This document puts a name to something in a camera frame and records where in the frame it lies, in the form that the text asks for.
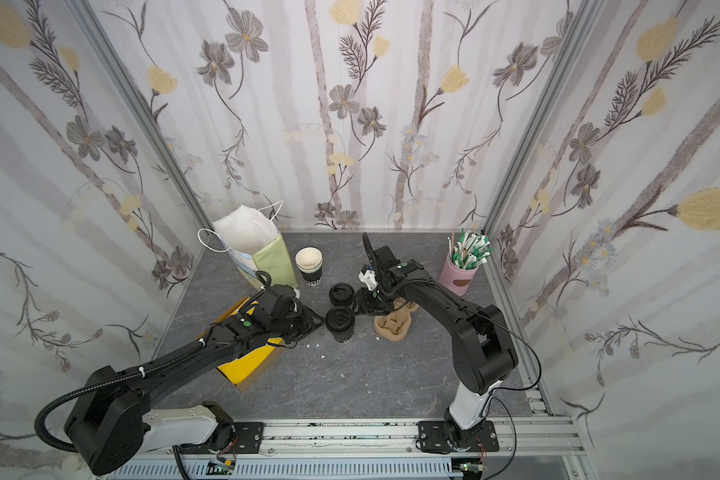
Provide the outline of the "black plastic cup lid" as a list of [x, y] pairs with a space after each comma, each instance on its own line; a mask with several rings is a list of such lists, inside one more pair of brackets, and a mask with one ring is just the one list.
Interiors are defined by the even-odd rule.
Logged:
[[326, 328], [333, 334], [344, 333], [354, 328], [355, 315], [349, 307], [334, 306], [325, 317]]

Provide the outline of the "black paper coffee cup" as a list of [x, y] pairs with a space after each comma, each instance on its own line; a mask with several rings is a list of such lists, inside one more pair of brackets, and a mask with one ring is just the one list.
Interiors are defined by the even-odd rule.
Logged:
[[331, 333], [333, 338], [340, 344], [345, 344], [349, 342], [354, 334], [353, 322], [344, 325], [334, 325], [327, 323], [326, 328]]

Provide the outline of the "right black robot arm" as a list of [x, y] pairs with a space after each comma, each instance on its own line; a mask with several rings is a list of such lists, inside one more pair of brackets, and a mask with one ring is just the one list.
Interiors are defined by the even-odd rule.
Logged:
[[454, 371], [460, 381], [456, 396], [444, 416], [444, 436], [454, 450], [465, 449], [481, 435], [481, 428], [495, 392], [518, 366], [514, 343], [528, 347], [506, 326], [502, 311], [481, 307], [438, 283], [415, 260], [399, 260], [387, 246], [374, 248], [362, 235], [368, 263], [355, 294], [357, 315], [385, 316], [397, 310], [399, 298], [431, 315], [451, 338]]

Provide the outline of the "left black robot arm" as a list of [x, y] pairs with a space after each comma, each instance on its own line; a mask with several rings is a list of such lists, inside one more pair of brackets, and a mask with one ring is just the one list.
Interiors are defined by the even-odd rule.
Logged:
[[262, 288], [197, 339], [125, 370], [103, 367], [83, 387], [45, 405], [34, 420], [37, 437], [79, 454], [95, 475], [111, 473], [154, 438], [157, 429], [145, 417], [165, 397], [276, 339], [291, 347], [322, 326], [323, 317], [305, 306], [294, 288], [273, 283], [263, 271], [256, 276]]

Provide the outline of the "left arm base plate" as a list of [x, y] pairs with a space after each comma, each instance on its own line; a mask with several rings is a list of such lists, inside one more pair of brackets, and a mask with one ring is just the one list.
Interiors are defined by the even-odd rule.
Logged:
[[263, 422], [235, 422], [233, 446], [236, 455], [256, 455], [260, 451], [265, 424]]

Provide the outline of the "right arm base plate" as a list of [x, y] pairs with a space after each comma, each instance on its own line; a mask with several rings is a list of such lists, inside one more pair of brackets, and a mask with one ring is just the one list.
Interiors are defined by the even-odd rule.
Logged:
[[500, 449], [494, 424], [488, 420], [483, 420], [468, 430], [460, 429], [450, 420], [420, 421], [417, 427], [415, 445], [424, 453], [493, 453]]

